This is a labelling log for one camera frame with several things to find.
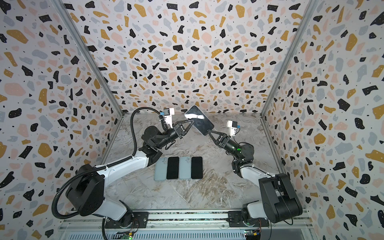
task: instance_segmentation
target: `phone screen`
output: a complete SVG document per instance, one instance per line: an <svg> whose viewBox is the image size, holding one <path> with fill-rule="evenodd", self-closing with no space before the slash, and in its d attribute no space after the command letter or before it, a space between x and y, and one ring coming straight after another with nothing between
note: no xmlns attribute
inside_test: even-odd
<svg viewBox="0 0 384 240"><path fill-rule="evenodd" d="M203 158L202 157L192 157L191 178L192 179L203 178Z"/></svg>
<svg viewBox="0 0 384 240"><path fill-rule="evenodd" d="M189 114L194 114L196 116L201 116L200 118L193 118L195 119L194 126L195 128L204 136L208 134L208 130L212 130L215 126L214 124L207 118L207 116L196 106L193 105L185 114L184 116L186 118L190 118L187 116L191 116Z"/></svg>
<svg viewBox="0 0 384 240"><path fill-rule="evenodd" d="M179 157L169 157L167 166L167 179L179 178Z"/></svg>

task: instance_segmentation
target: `marble tabletop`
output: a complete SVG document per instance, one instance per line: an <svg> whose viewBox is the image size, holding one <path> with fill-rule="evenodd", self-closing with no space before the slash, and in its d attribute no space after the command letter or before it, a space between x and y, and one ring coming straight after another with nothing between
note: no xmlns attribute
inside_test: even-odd
<svg viewBox="0 0 384 240"><path fill-rule="evenodd" d="M130 155L133 140L130 115L126 115L111 147L107 162ZM268 172L278 173L272 152L266 139L259 114L207 114L215 125L214 130L228 132L227 121L237 121L241 131L237 142L246 141L255 148L254 164ZM173 116L173 121L184 120L182 114ZM142 146L144 130L156 126L162 131L155 114L135 115L134 130L138 148ZM203 178L200 180L154 181L155 165L137 170L115 181L106 189L106 195L124 201L132 209L204 209L241 208L243 204L261 200L257 186L233 173L232 156L215 146L209 136L203 136L192 128L183 139L168 150L162 149L162 157L203 157Z"/></svg>

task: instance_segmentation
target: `black mounting plate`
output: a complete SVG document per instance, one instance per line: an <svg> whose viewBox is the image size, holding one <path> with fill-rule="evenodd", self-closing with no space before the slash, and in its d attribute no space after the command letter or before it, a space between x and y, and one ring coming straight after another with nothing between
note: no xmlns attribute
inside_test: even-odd
<svg viewBox="0 0 384 240"><path fill-rule="evenodd" d="M269 221L265 218L255 218L255 220L260 220L262 227L269 227ZM248 226L244 223L241 215L241 211L228 211L228 222L229 227L259 227L260 225L256 224L254 226Z"/></svg>
<svg viewBox="0 0 384 240"><path fill-rule="evenodd" d="M135 230L137 228L146 228L147 222L148 222L148 215L149 212L133 212L133 219L134 219L134 226L132 227L132 230ZM105 223L105 229L115 229L120 228L115 220L110 219L109 222Z"/></svg>

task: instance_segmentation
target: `terrazzo pattern wall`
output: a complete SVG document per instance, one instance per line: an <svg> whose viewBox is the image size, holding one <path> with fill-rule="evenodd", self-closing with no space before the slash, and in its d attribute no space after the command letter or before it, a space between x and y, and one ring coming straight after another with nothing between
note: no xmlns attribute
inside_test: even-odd
<svg viewBox="0 0 384 240"><path fill-rule="evenodd" d="M265 118L319 239L384 239L383 24L383 1L319 1Z"/></svg>
<svg viewBox="0 0 384 240"><path fill-rule="evenodd" d="M258 112L307 0L65 0L124 112Z"/></svg>
<svg viewBox="0 0 384 240"><path fill-rule="evenodd" d="M0 239L52 239L56 190L101 160L118 116L51 2L0 7Z"/></svg>

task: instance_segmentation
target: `light blue smartphone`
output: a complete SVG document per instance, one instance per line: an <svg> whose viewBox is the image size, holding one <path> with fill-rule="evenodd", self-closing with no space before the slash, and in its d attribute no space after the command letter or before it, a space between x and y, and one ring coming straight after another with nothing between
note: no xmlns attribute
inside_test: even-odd
<svg viewBox="0 0 384 240"><path fill-rule="evenodd" d="M168 158L161 157L155 165L155 181L165 181L167 179Z"/></svg>
<svg viewBox="0 0 384 240"><path fill-rule="evenodd" d="M180 157L179 179L191 179L191 157Z"/></svg>

